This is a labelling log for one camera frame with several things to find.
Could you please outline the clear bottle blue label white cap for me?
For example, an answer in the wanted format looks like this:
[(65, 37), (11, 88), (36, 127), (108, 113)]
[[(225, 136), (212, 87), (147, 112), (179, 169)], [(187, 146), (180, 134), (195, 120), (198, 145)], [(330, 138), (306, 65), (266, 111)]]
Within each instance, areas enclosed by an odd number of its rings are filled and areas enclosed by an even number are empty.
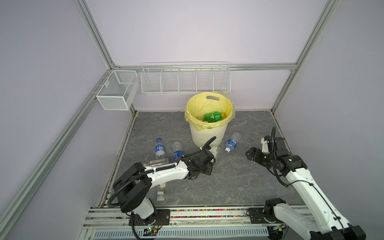
[(230, 153), (231, 151), (233, 151), (237, 147), (240, 139), (241, 134), (238, 132), (234, 132), (225, 144), (225, 153)]

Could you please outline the green Sprite bottle yellow cap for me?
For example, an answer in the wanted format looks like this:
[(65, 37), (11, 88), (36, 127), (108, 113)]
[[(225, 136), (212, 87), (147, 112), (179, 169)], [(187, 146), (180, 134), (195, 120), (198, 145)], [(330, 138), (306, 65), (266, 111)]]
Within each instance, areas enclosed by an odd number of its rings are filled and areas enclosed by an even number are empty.
[(204, 121), (208, 123), (215, 123), (225, 119), (226, 117), (226, 113), (212, 112), (204, 115)]

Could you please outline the clear bottle green label front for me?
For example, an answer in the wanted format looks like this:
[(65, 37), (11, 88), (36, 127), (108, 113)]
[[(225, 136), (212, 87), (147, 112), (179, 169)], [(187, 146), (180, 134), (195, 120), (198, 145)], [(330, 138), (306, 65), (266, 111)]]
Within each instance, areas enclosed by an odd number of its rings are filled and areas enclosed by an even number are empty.
[(158, 202), (164, 202), (166, 200), (166, 191), (167, 184), (166, 183), (161, 183), (157, 185), (157, 201)]

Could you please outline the clear bottle green white label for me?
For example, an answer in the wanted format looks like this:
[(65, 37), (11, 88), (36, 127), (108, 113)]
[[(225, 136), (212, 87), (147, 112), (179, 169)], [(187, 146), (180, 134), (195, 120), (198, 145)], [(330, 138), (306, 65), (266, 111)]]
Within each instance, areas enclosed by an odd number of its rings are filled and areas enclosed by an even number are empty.
[(211, 146), (210, 152), (213, 154), (214, 157), (218, 155), (219, 151), (220, 151), (219, 146)]

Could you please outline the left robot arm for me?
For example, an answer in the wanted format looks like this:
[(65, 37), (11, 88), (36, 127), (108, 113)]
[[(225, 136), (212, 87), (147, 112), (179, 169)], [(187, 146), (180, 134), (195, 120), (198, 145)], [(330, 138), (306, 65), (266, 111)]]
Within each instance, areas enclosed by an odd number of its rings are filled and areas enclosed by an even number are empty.
[(113, 183), (114, 192), (109, 197), (107, 207), (119, 207), (122, 213), (131, 213), (144, 221), (153, 221), (156, 207), (147, 198), (150, 189), (175, 180), (194, 180), (199, 175), (211, 175), (216, 159), (210, 151), (210, 138), (199, 151), (181, 156), (174, 163), (145, 167), (138, 162), (132, 165)]

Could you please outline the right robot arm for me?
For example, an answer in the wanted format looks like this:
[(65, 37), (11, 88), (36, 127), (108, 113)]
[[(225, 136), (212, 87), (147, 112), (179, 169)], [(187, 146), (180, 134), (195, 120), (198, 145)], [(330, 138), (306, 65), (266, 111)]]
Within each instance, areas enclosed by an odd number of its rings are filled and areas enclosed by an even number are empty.
[(306, 240), (364, 240), (367, 235), (354, 226), (326, 197), (313, 179), (308, 166), (298, 155), (292, 155), (281, 137), (266, 136), (262, 148), (246, 152), (249, 161), (272, 170), (278, 182), (293, 187), (303, 199), (314, 220), (302, 216), (281, 198), (267, 200), (264, 218), (269, 223), (283, 222)]

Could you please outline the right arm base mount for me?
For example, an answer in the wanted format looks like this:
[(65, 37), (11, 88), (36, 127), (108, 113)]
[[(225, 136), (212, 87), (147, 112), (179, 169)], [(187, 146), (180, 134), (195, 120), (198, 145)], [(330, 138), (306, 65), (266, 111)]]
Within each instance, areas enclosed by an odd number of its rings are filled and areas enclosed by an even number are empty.
[(283, 222), (276, 218), (268, 217), (264, 207), (248, 208), (246, 216), (251, 220), (252, 224), (282, 224)]

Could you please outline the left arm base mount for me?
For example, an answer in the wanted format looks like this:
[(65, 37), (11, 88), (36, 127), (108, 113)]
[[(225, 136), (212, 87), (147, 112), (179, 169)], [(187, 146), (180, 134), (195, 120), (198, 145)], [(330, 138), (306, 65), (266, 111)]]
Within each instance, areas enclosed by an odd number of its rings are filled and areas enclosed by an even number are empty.
[(130, 213), (131, 220), (134, 226), (168, 226), (171, 220), (170, 209), (157, 209), (155, 212), (146, 219), (142, 219), (135, 213)]

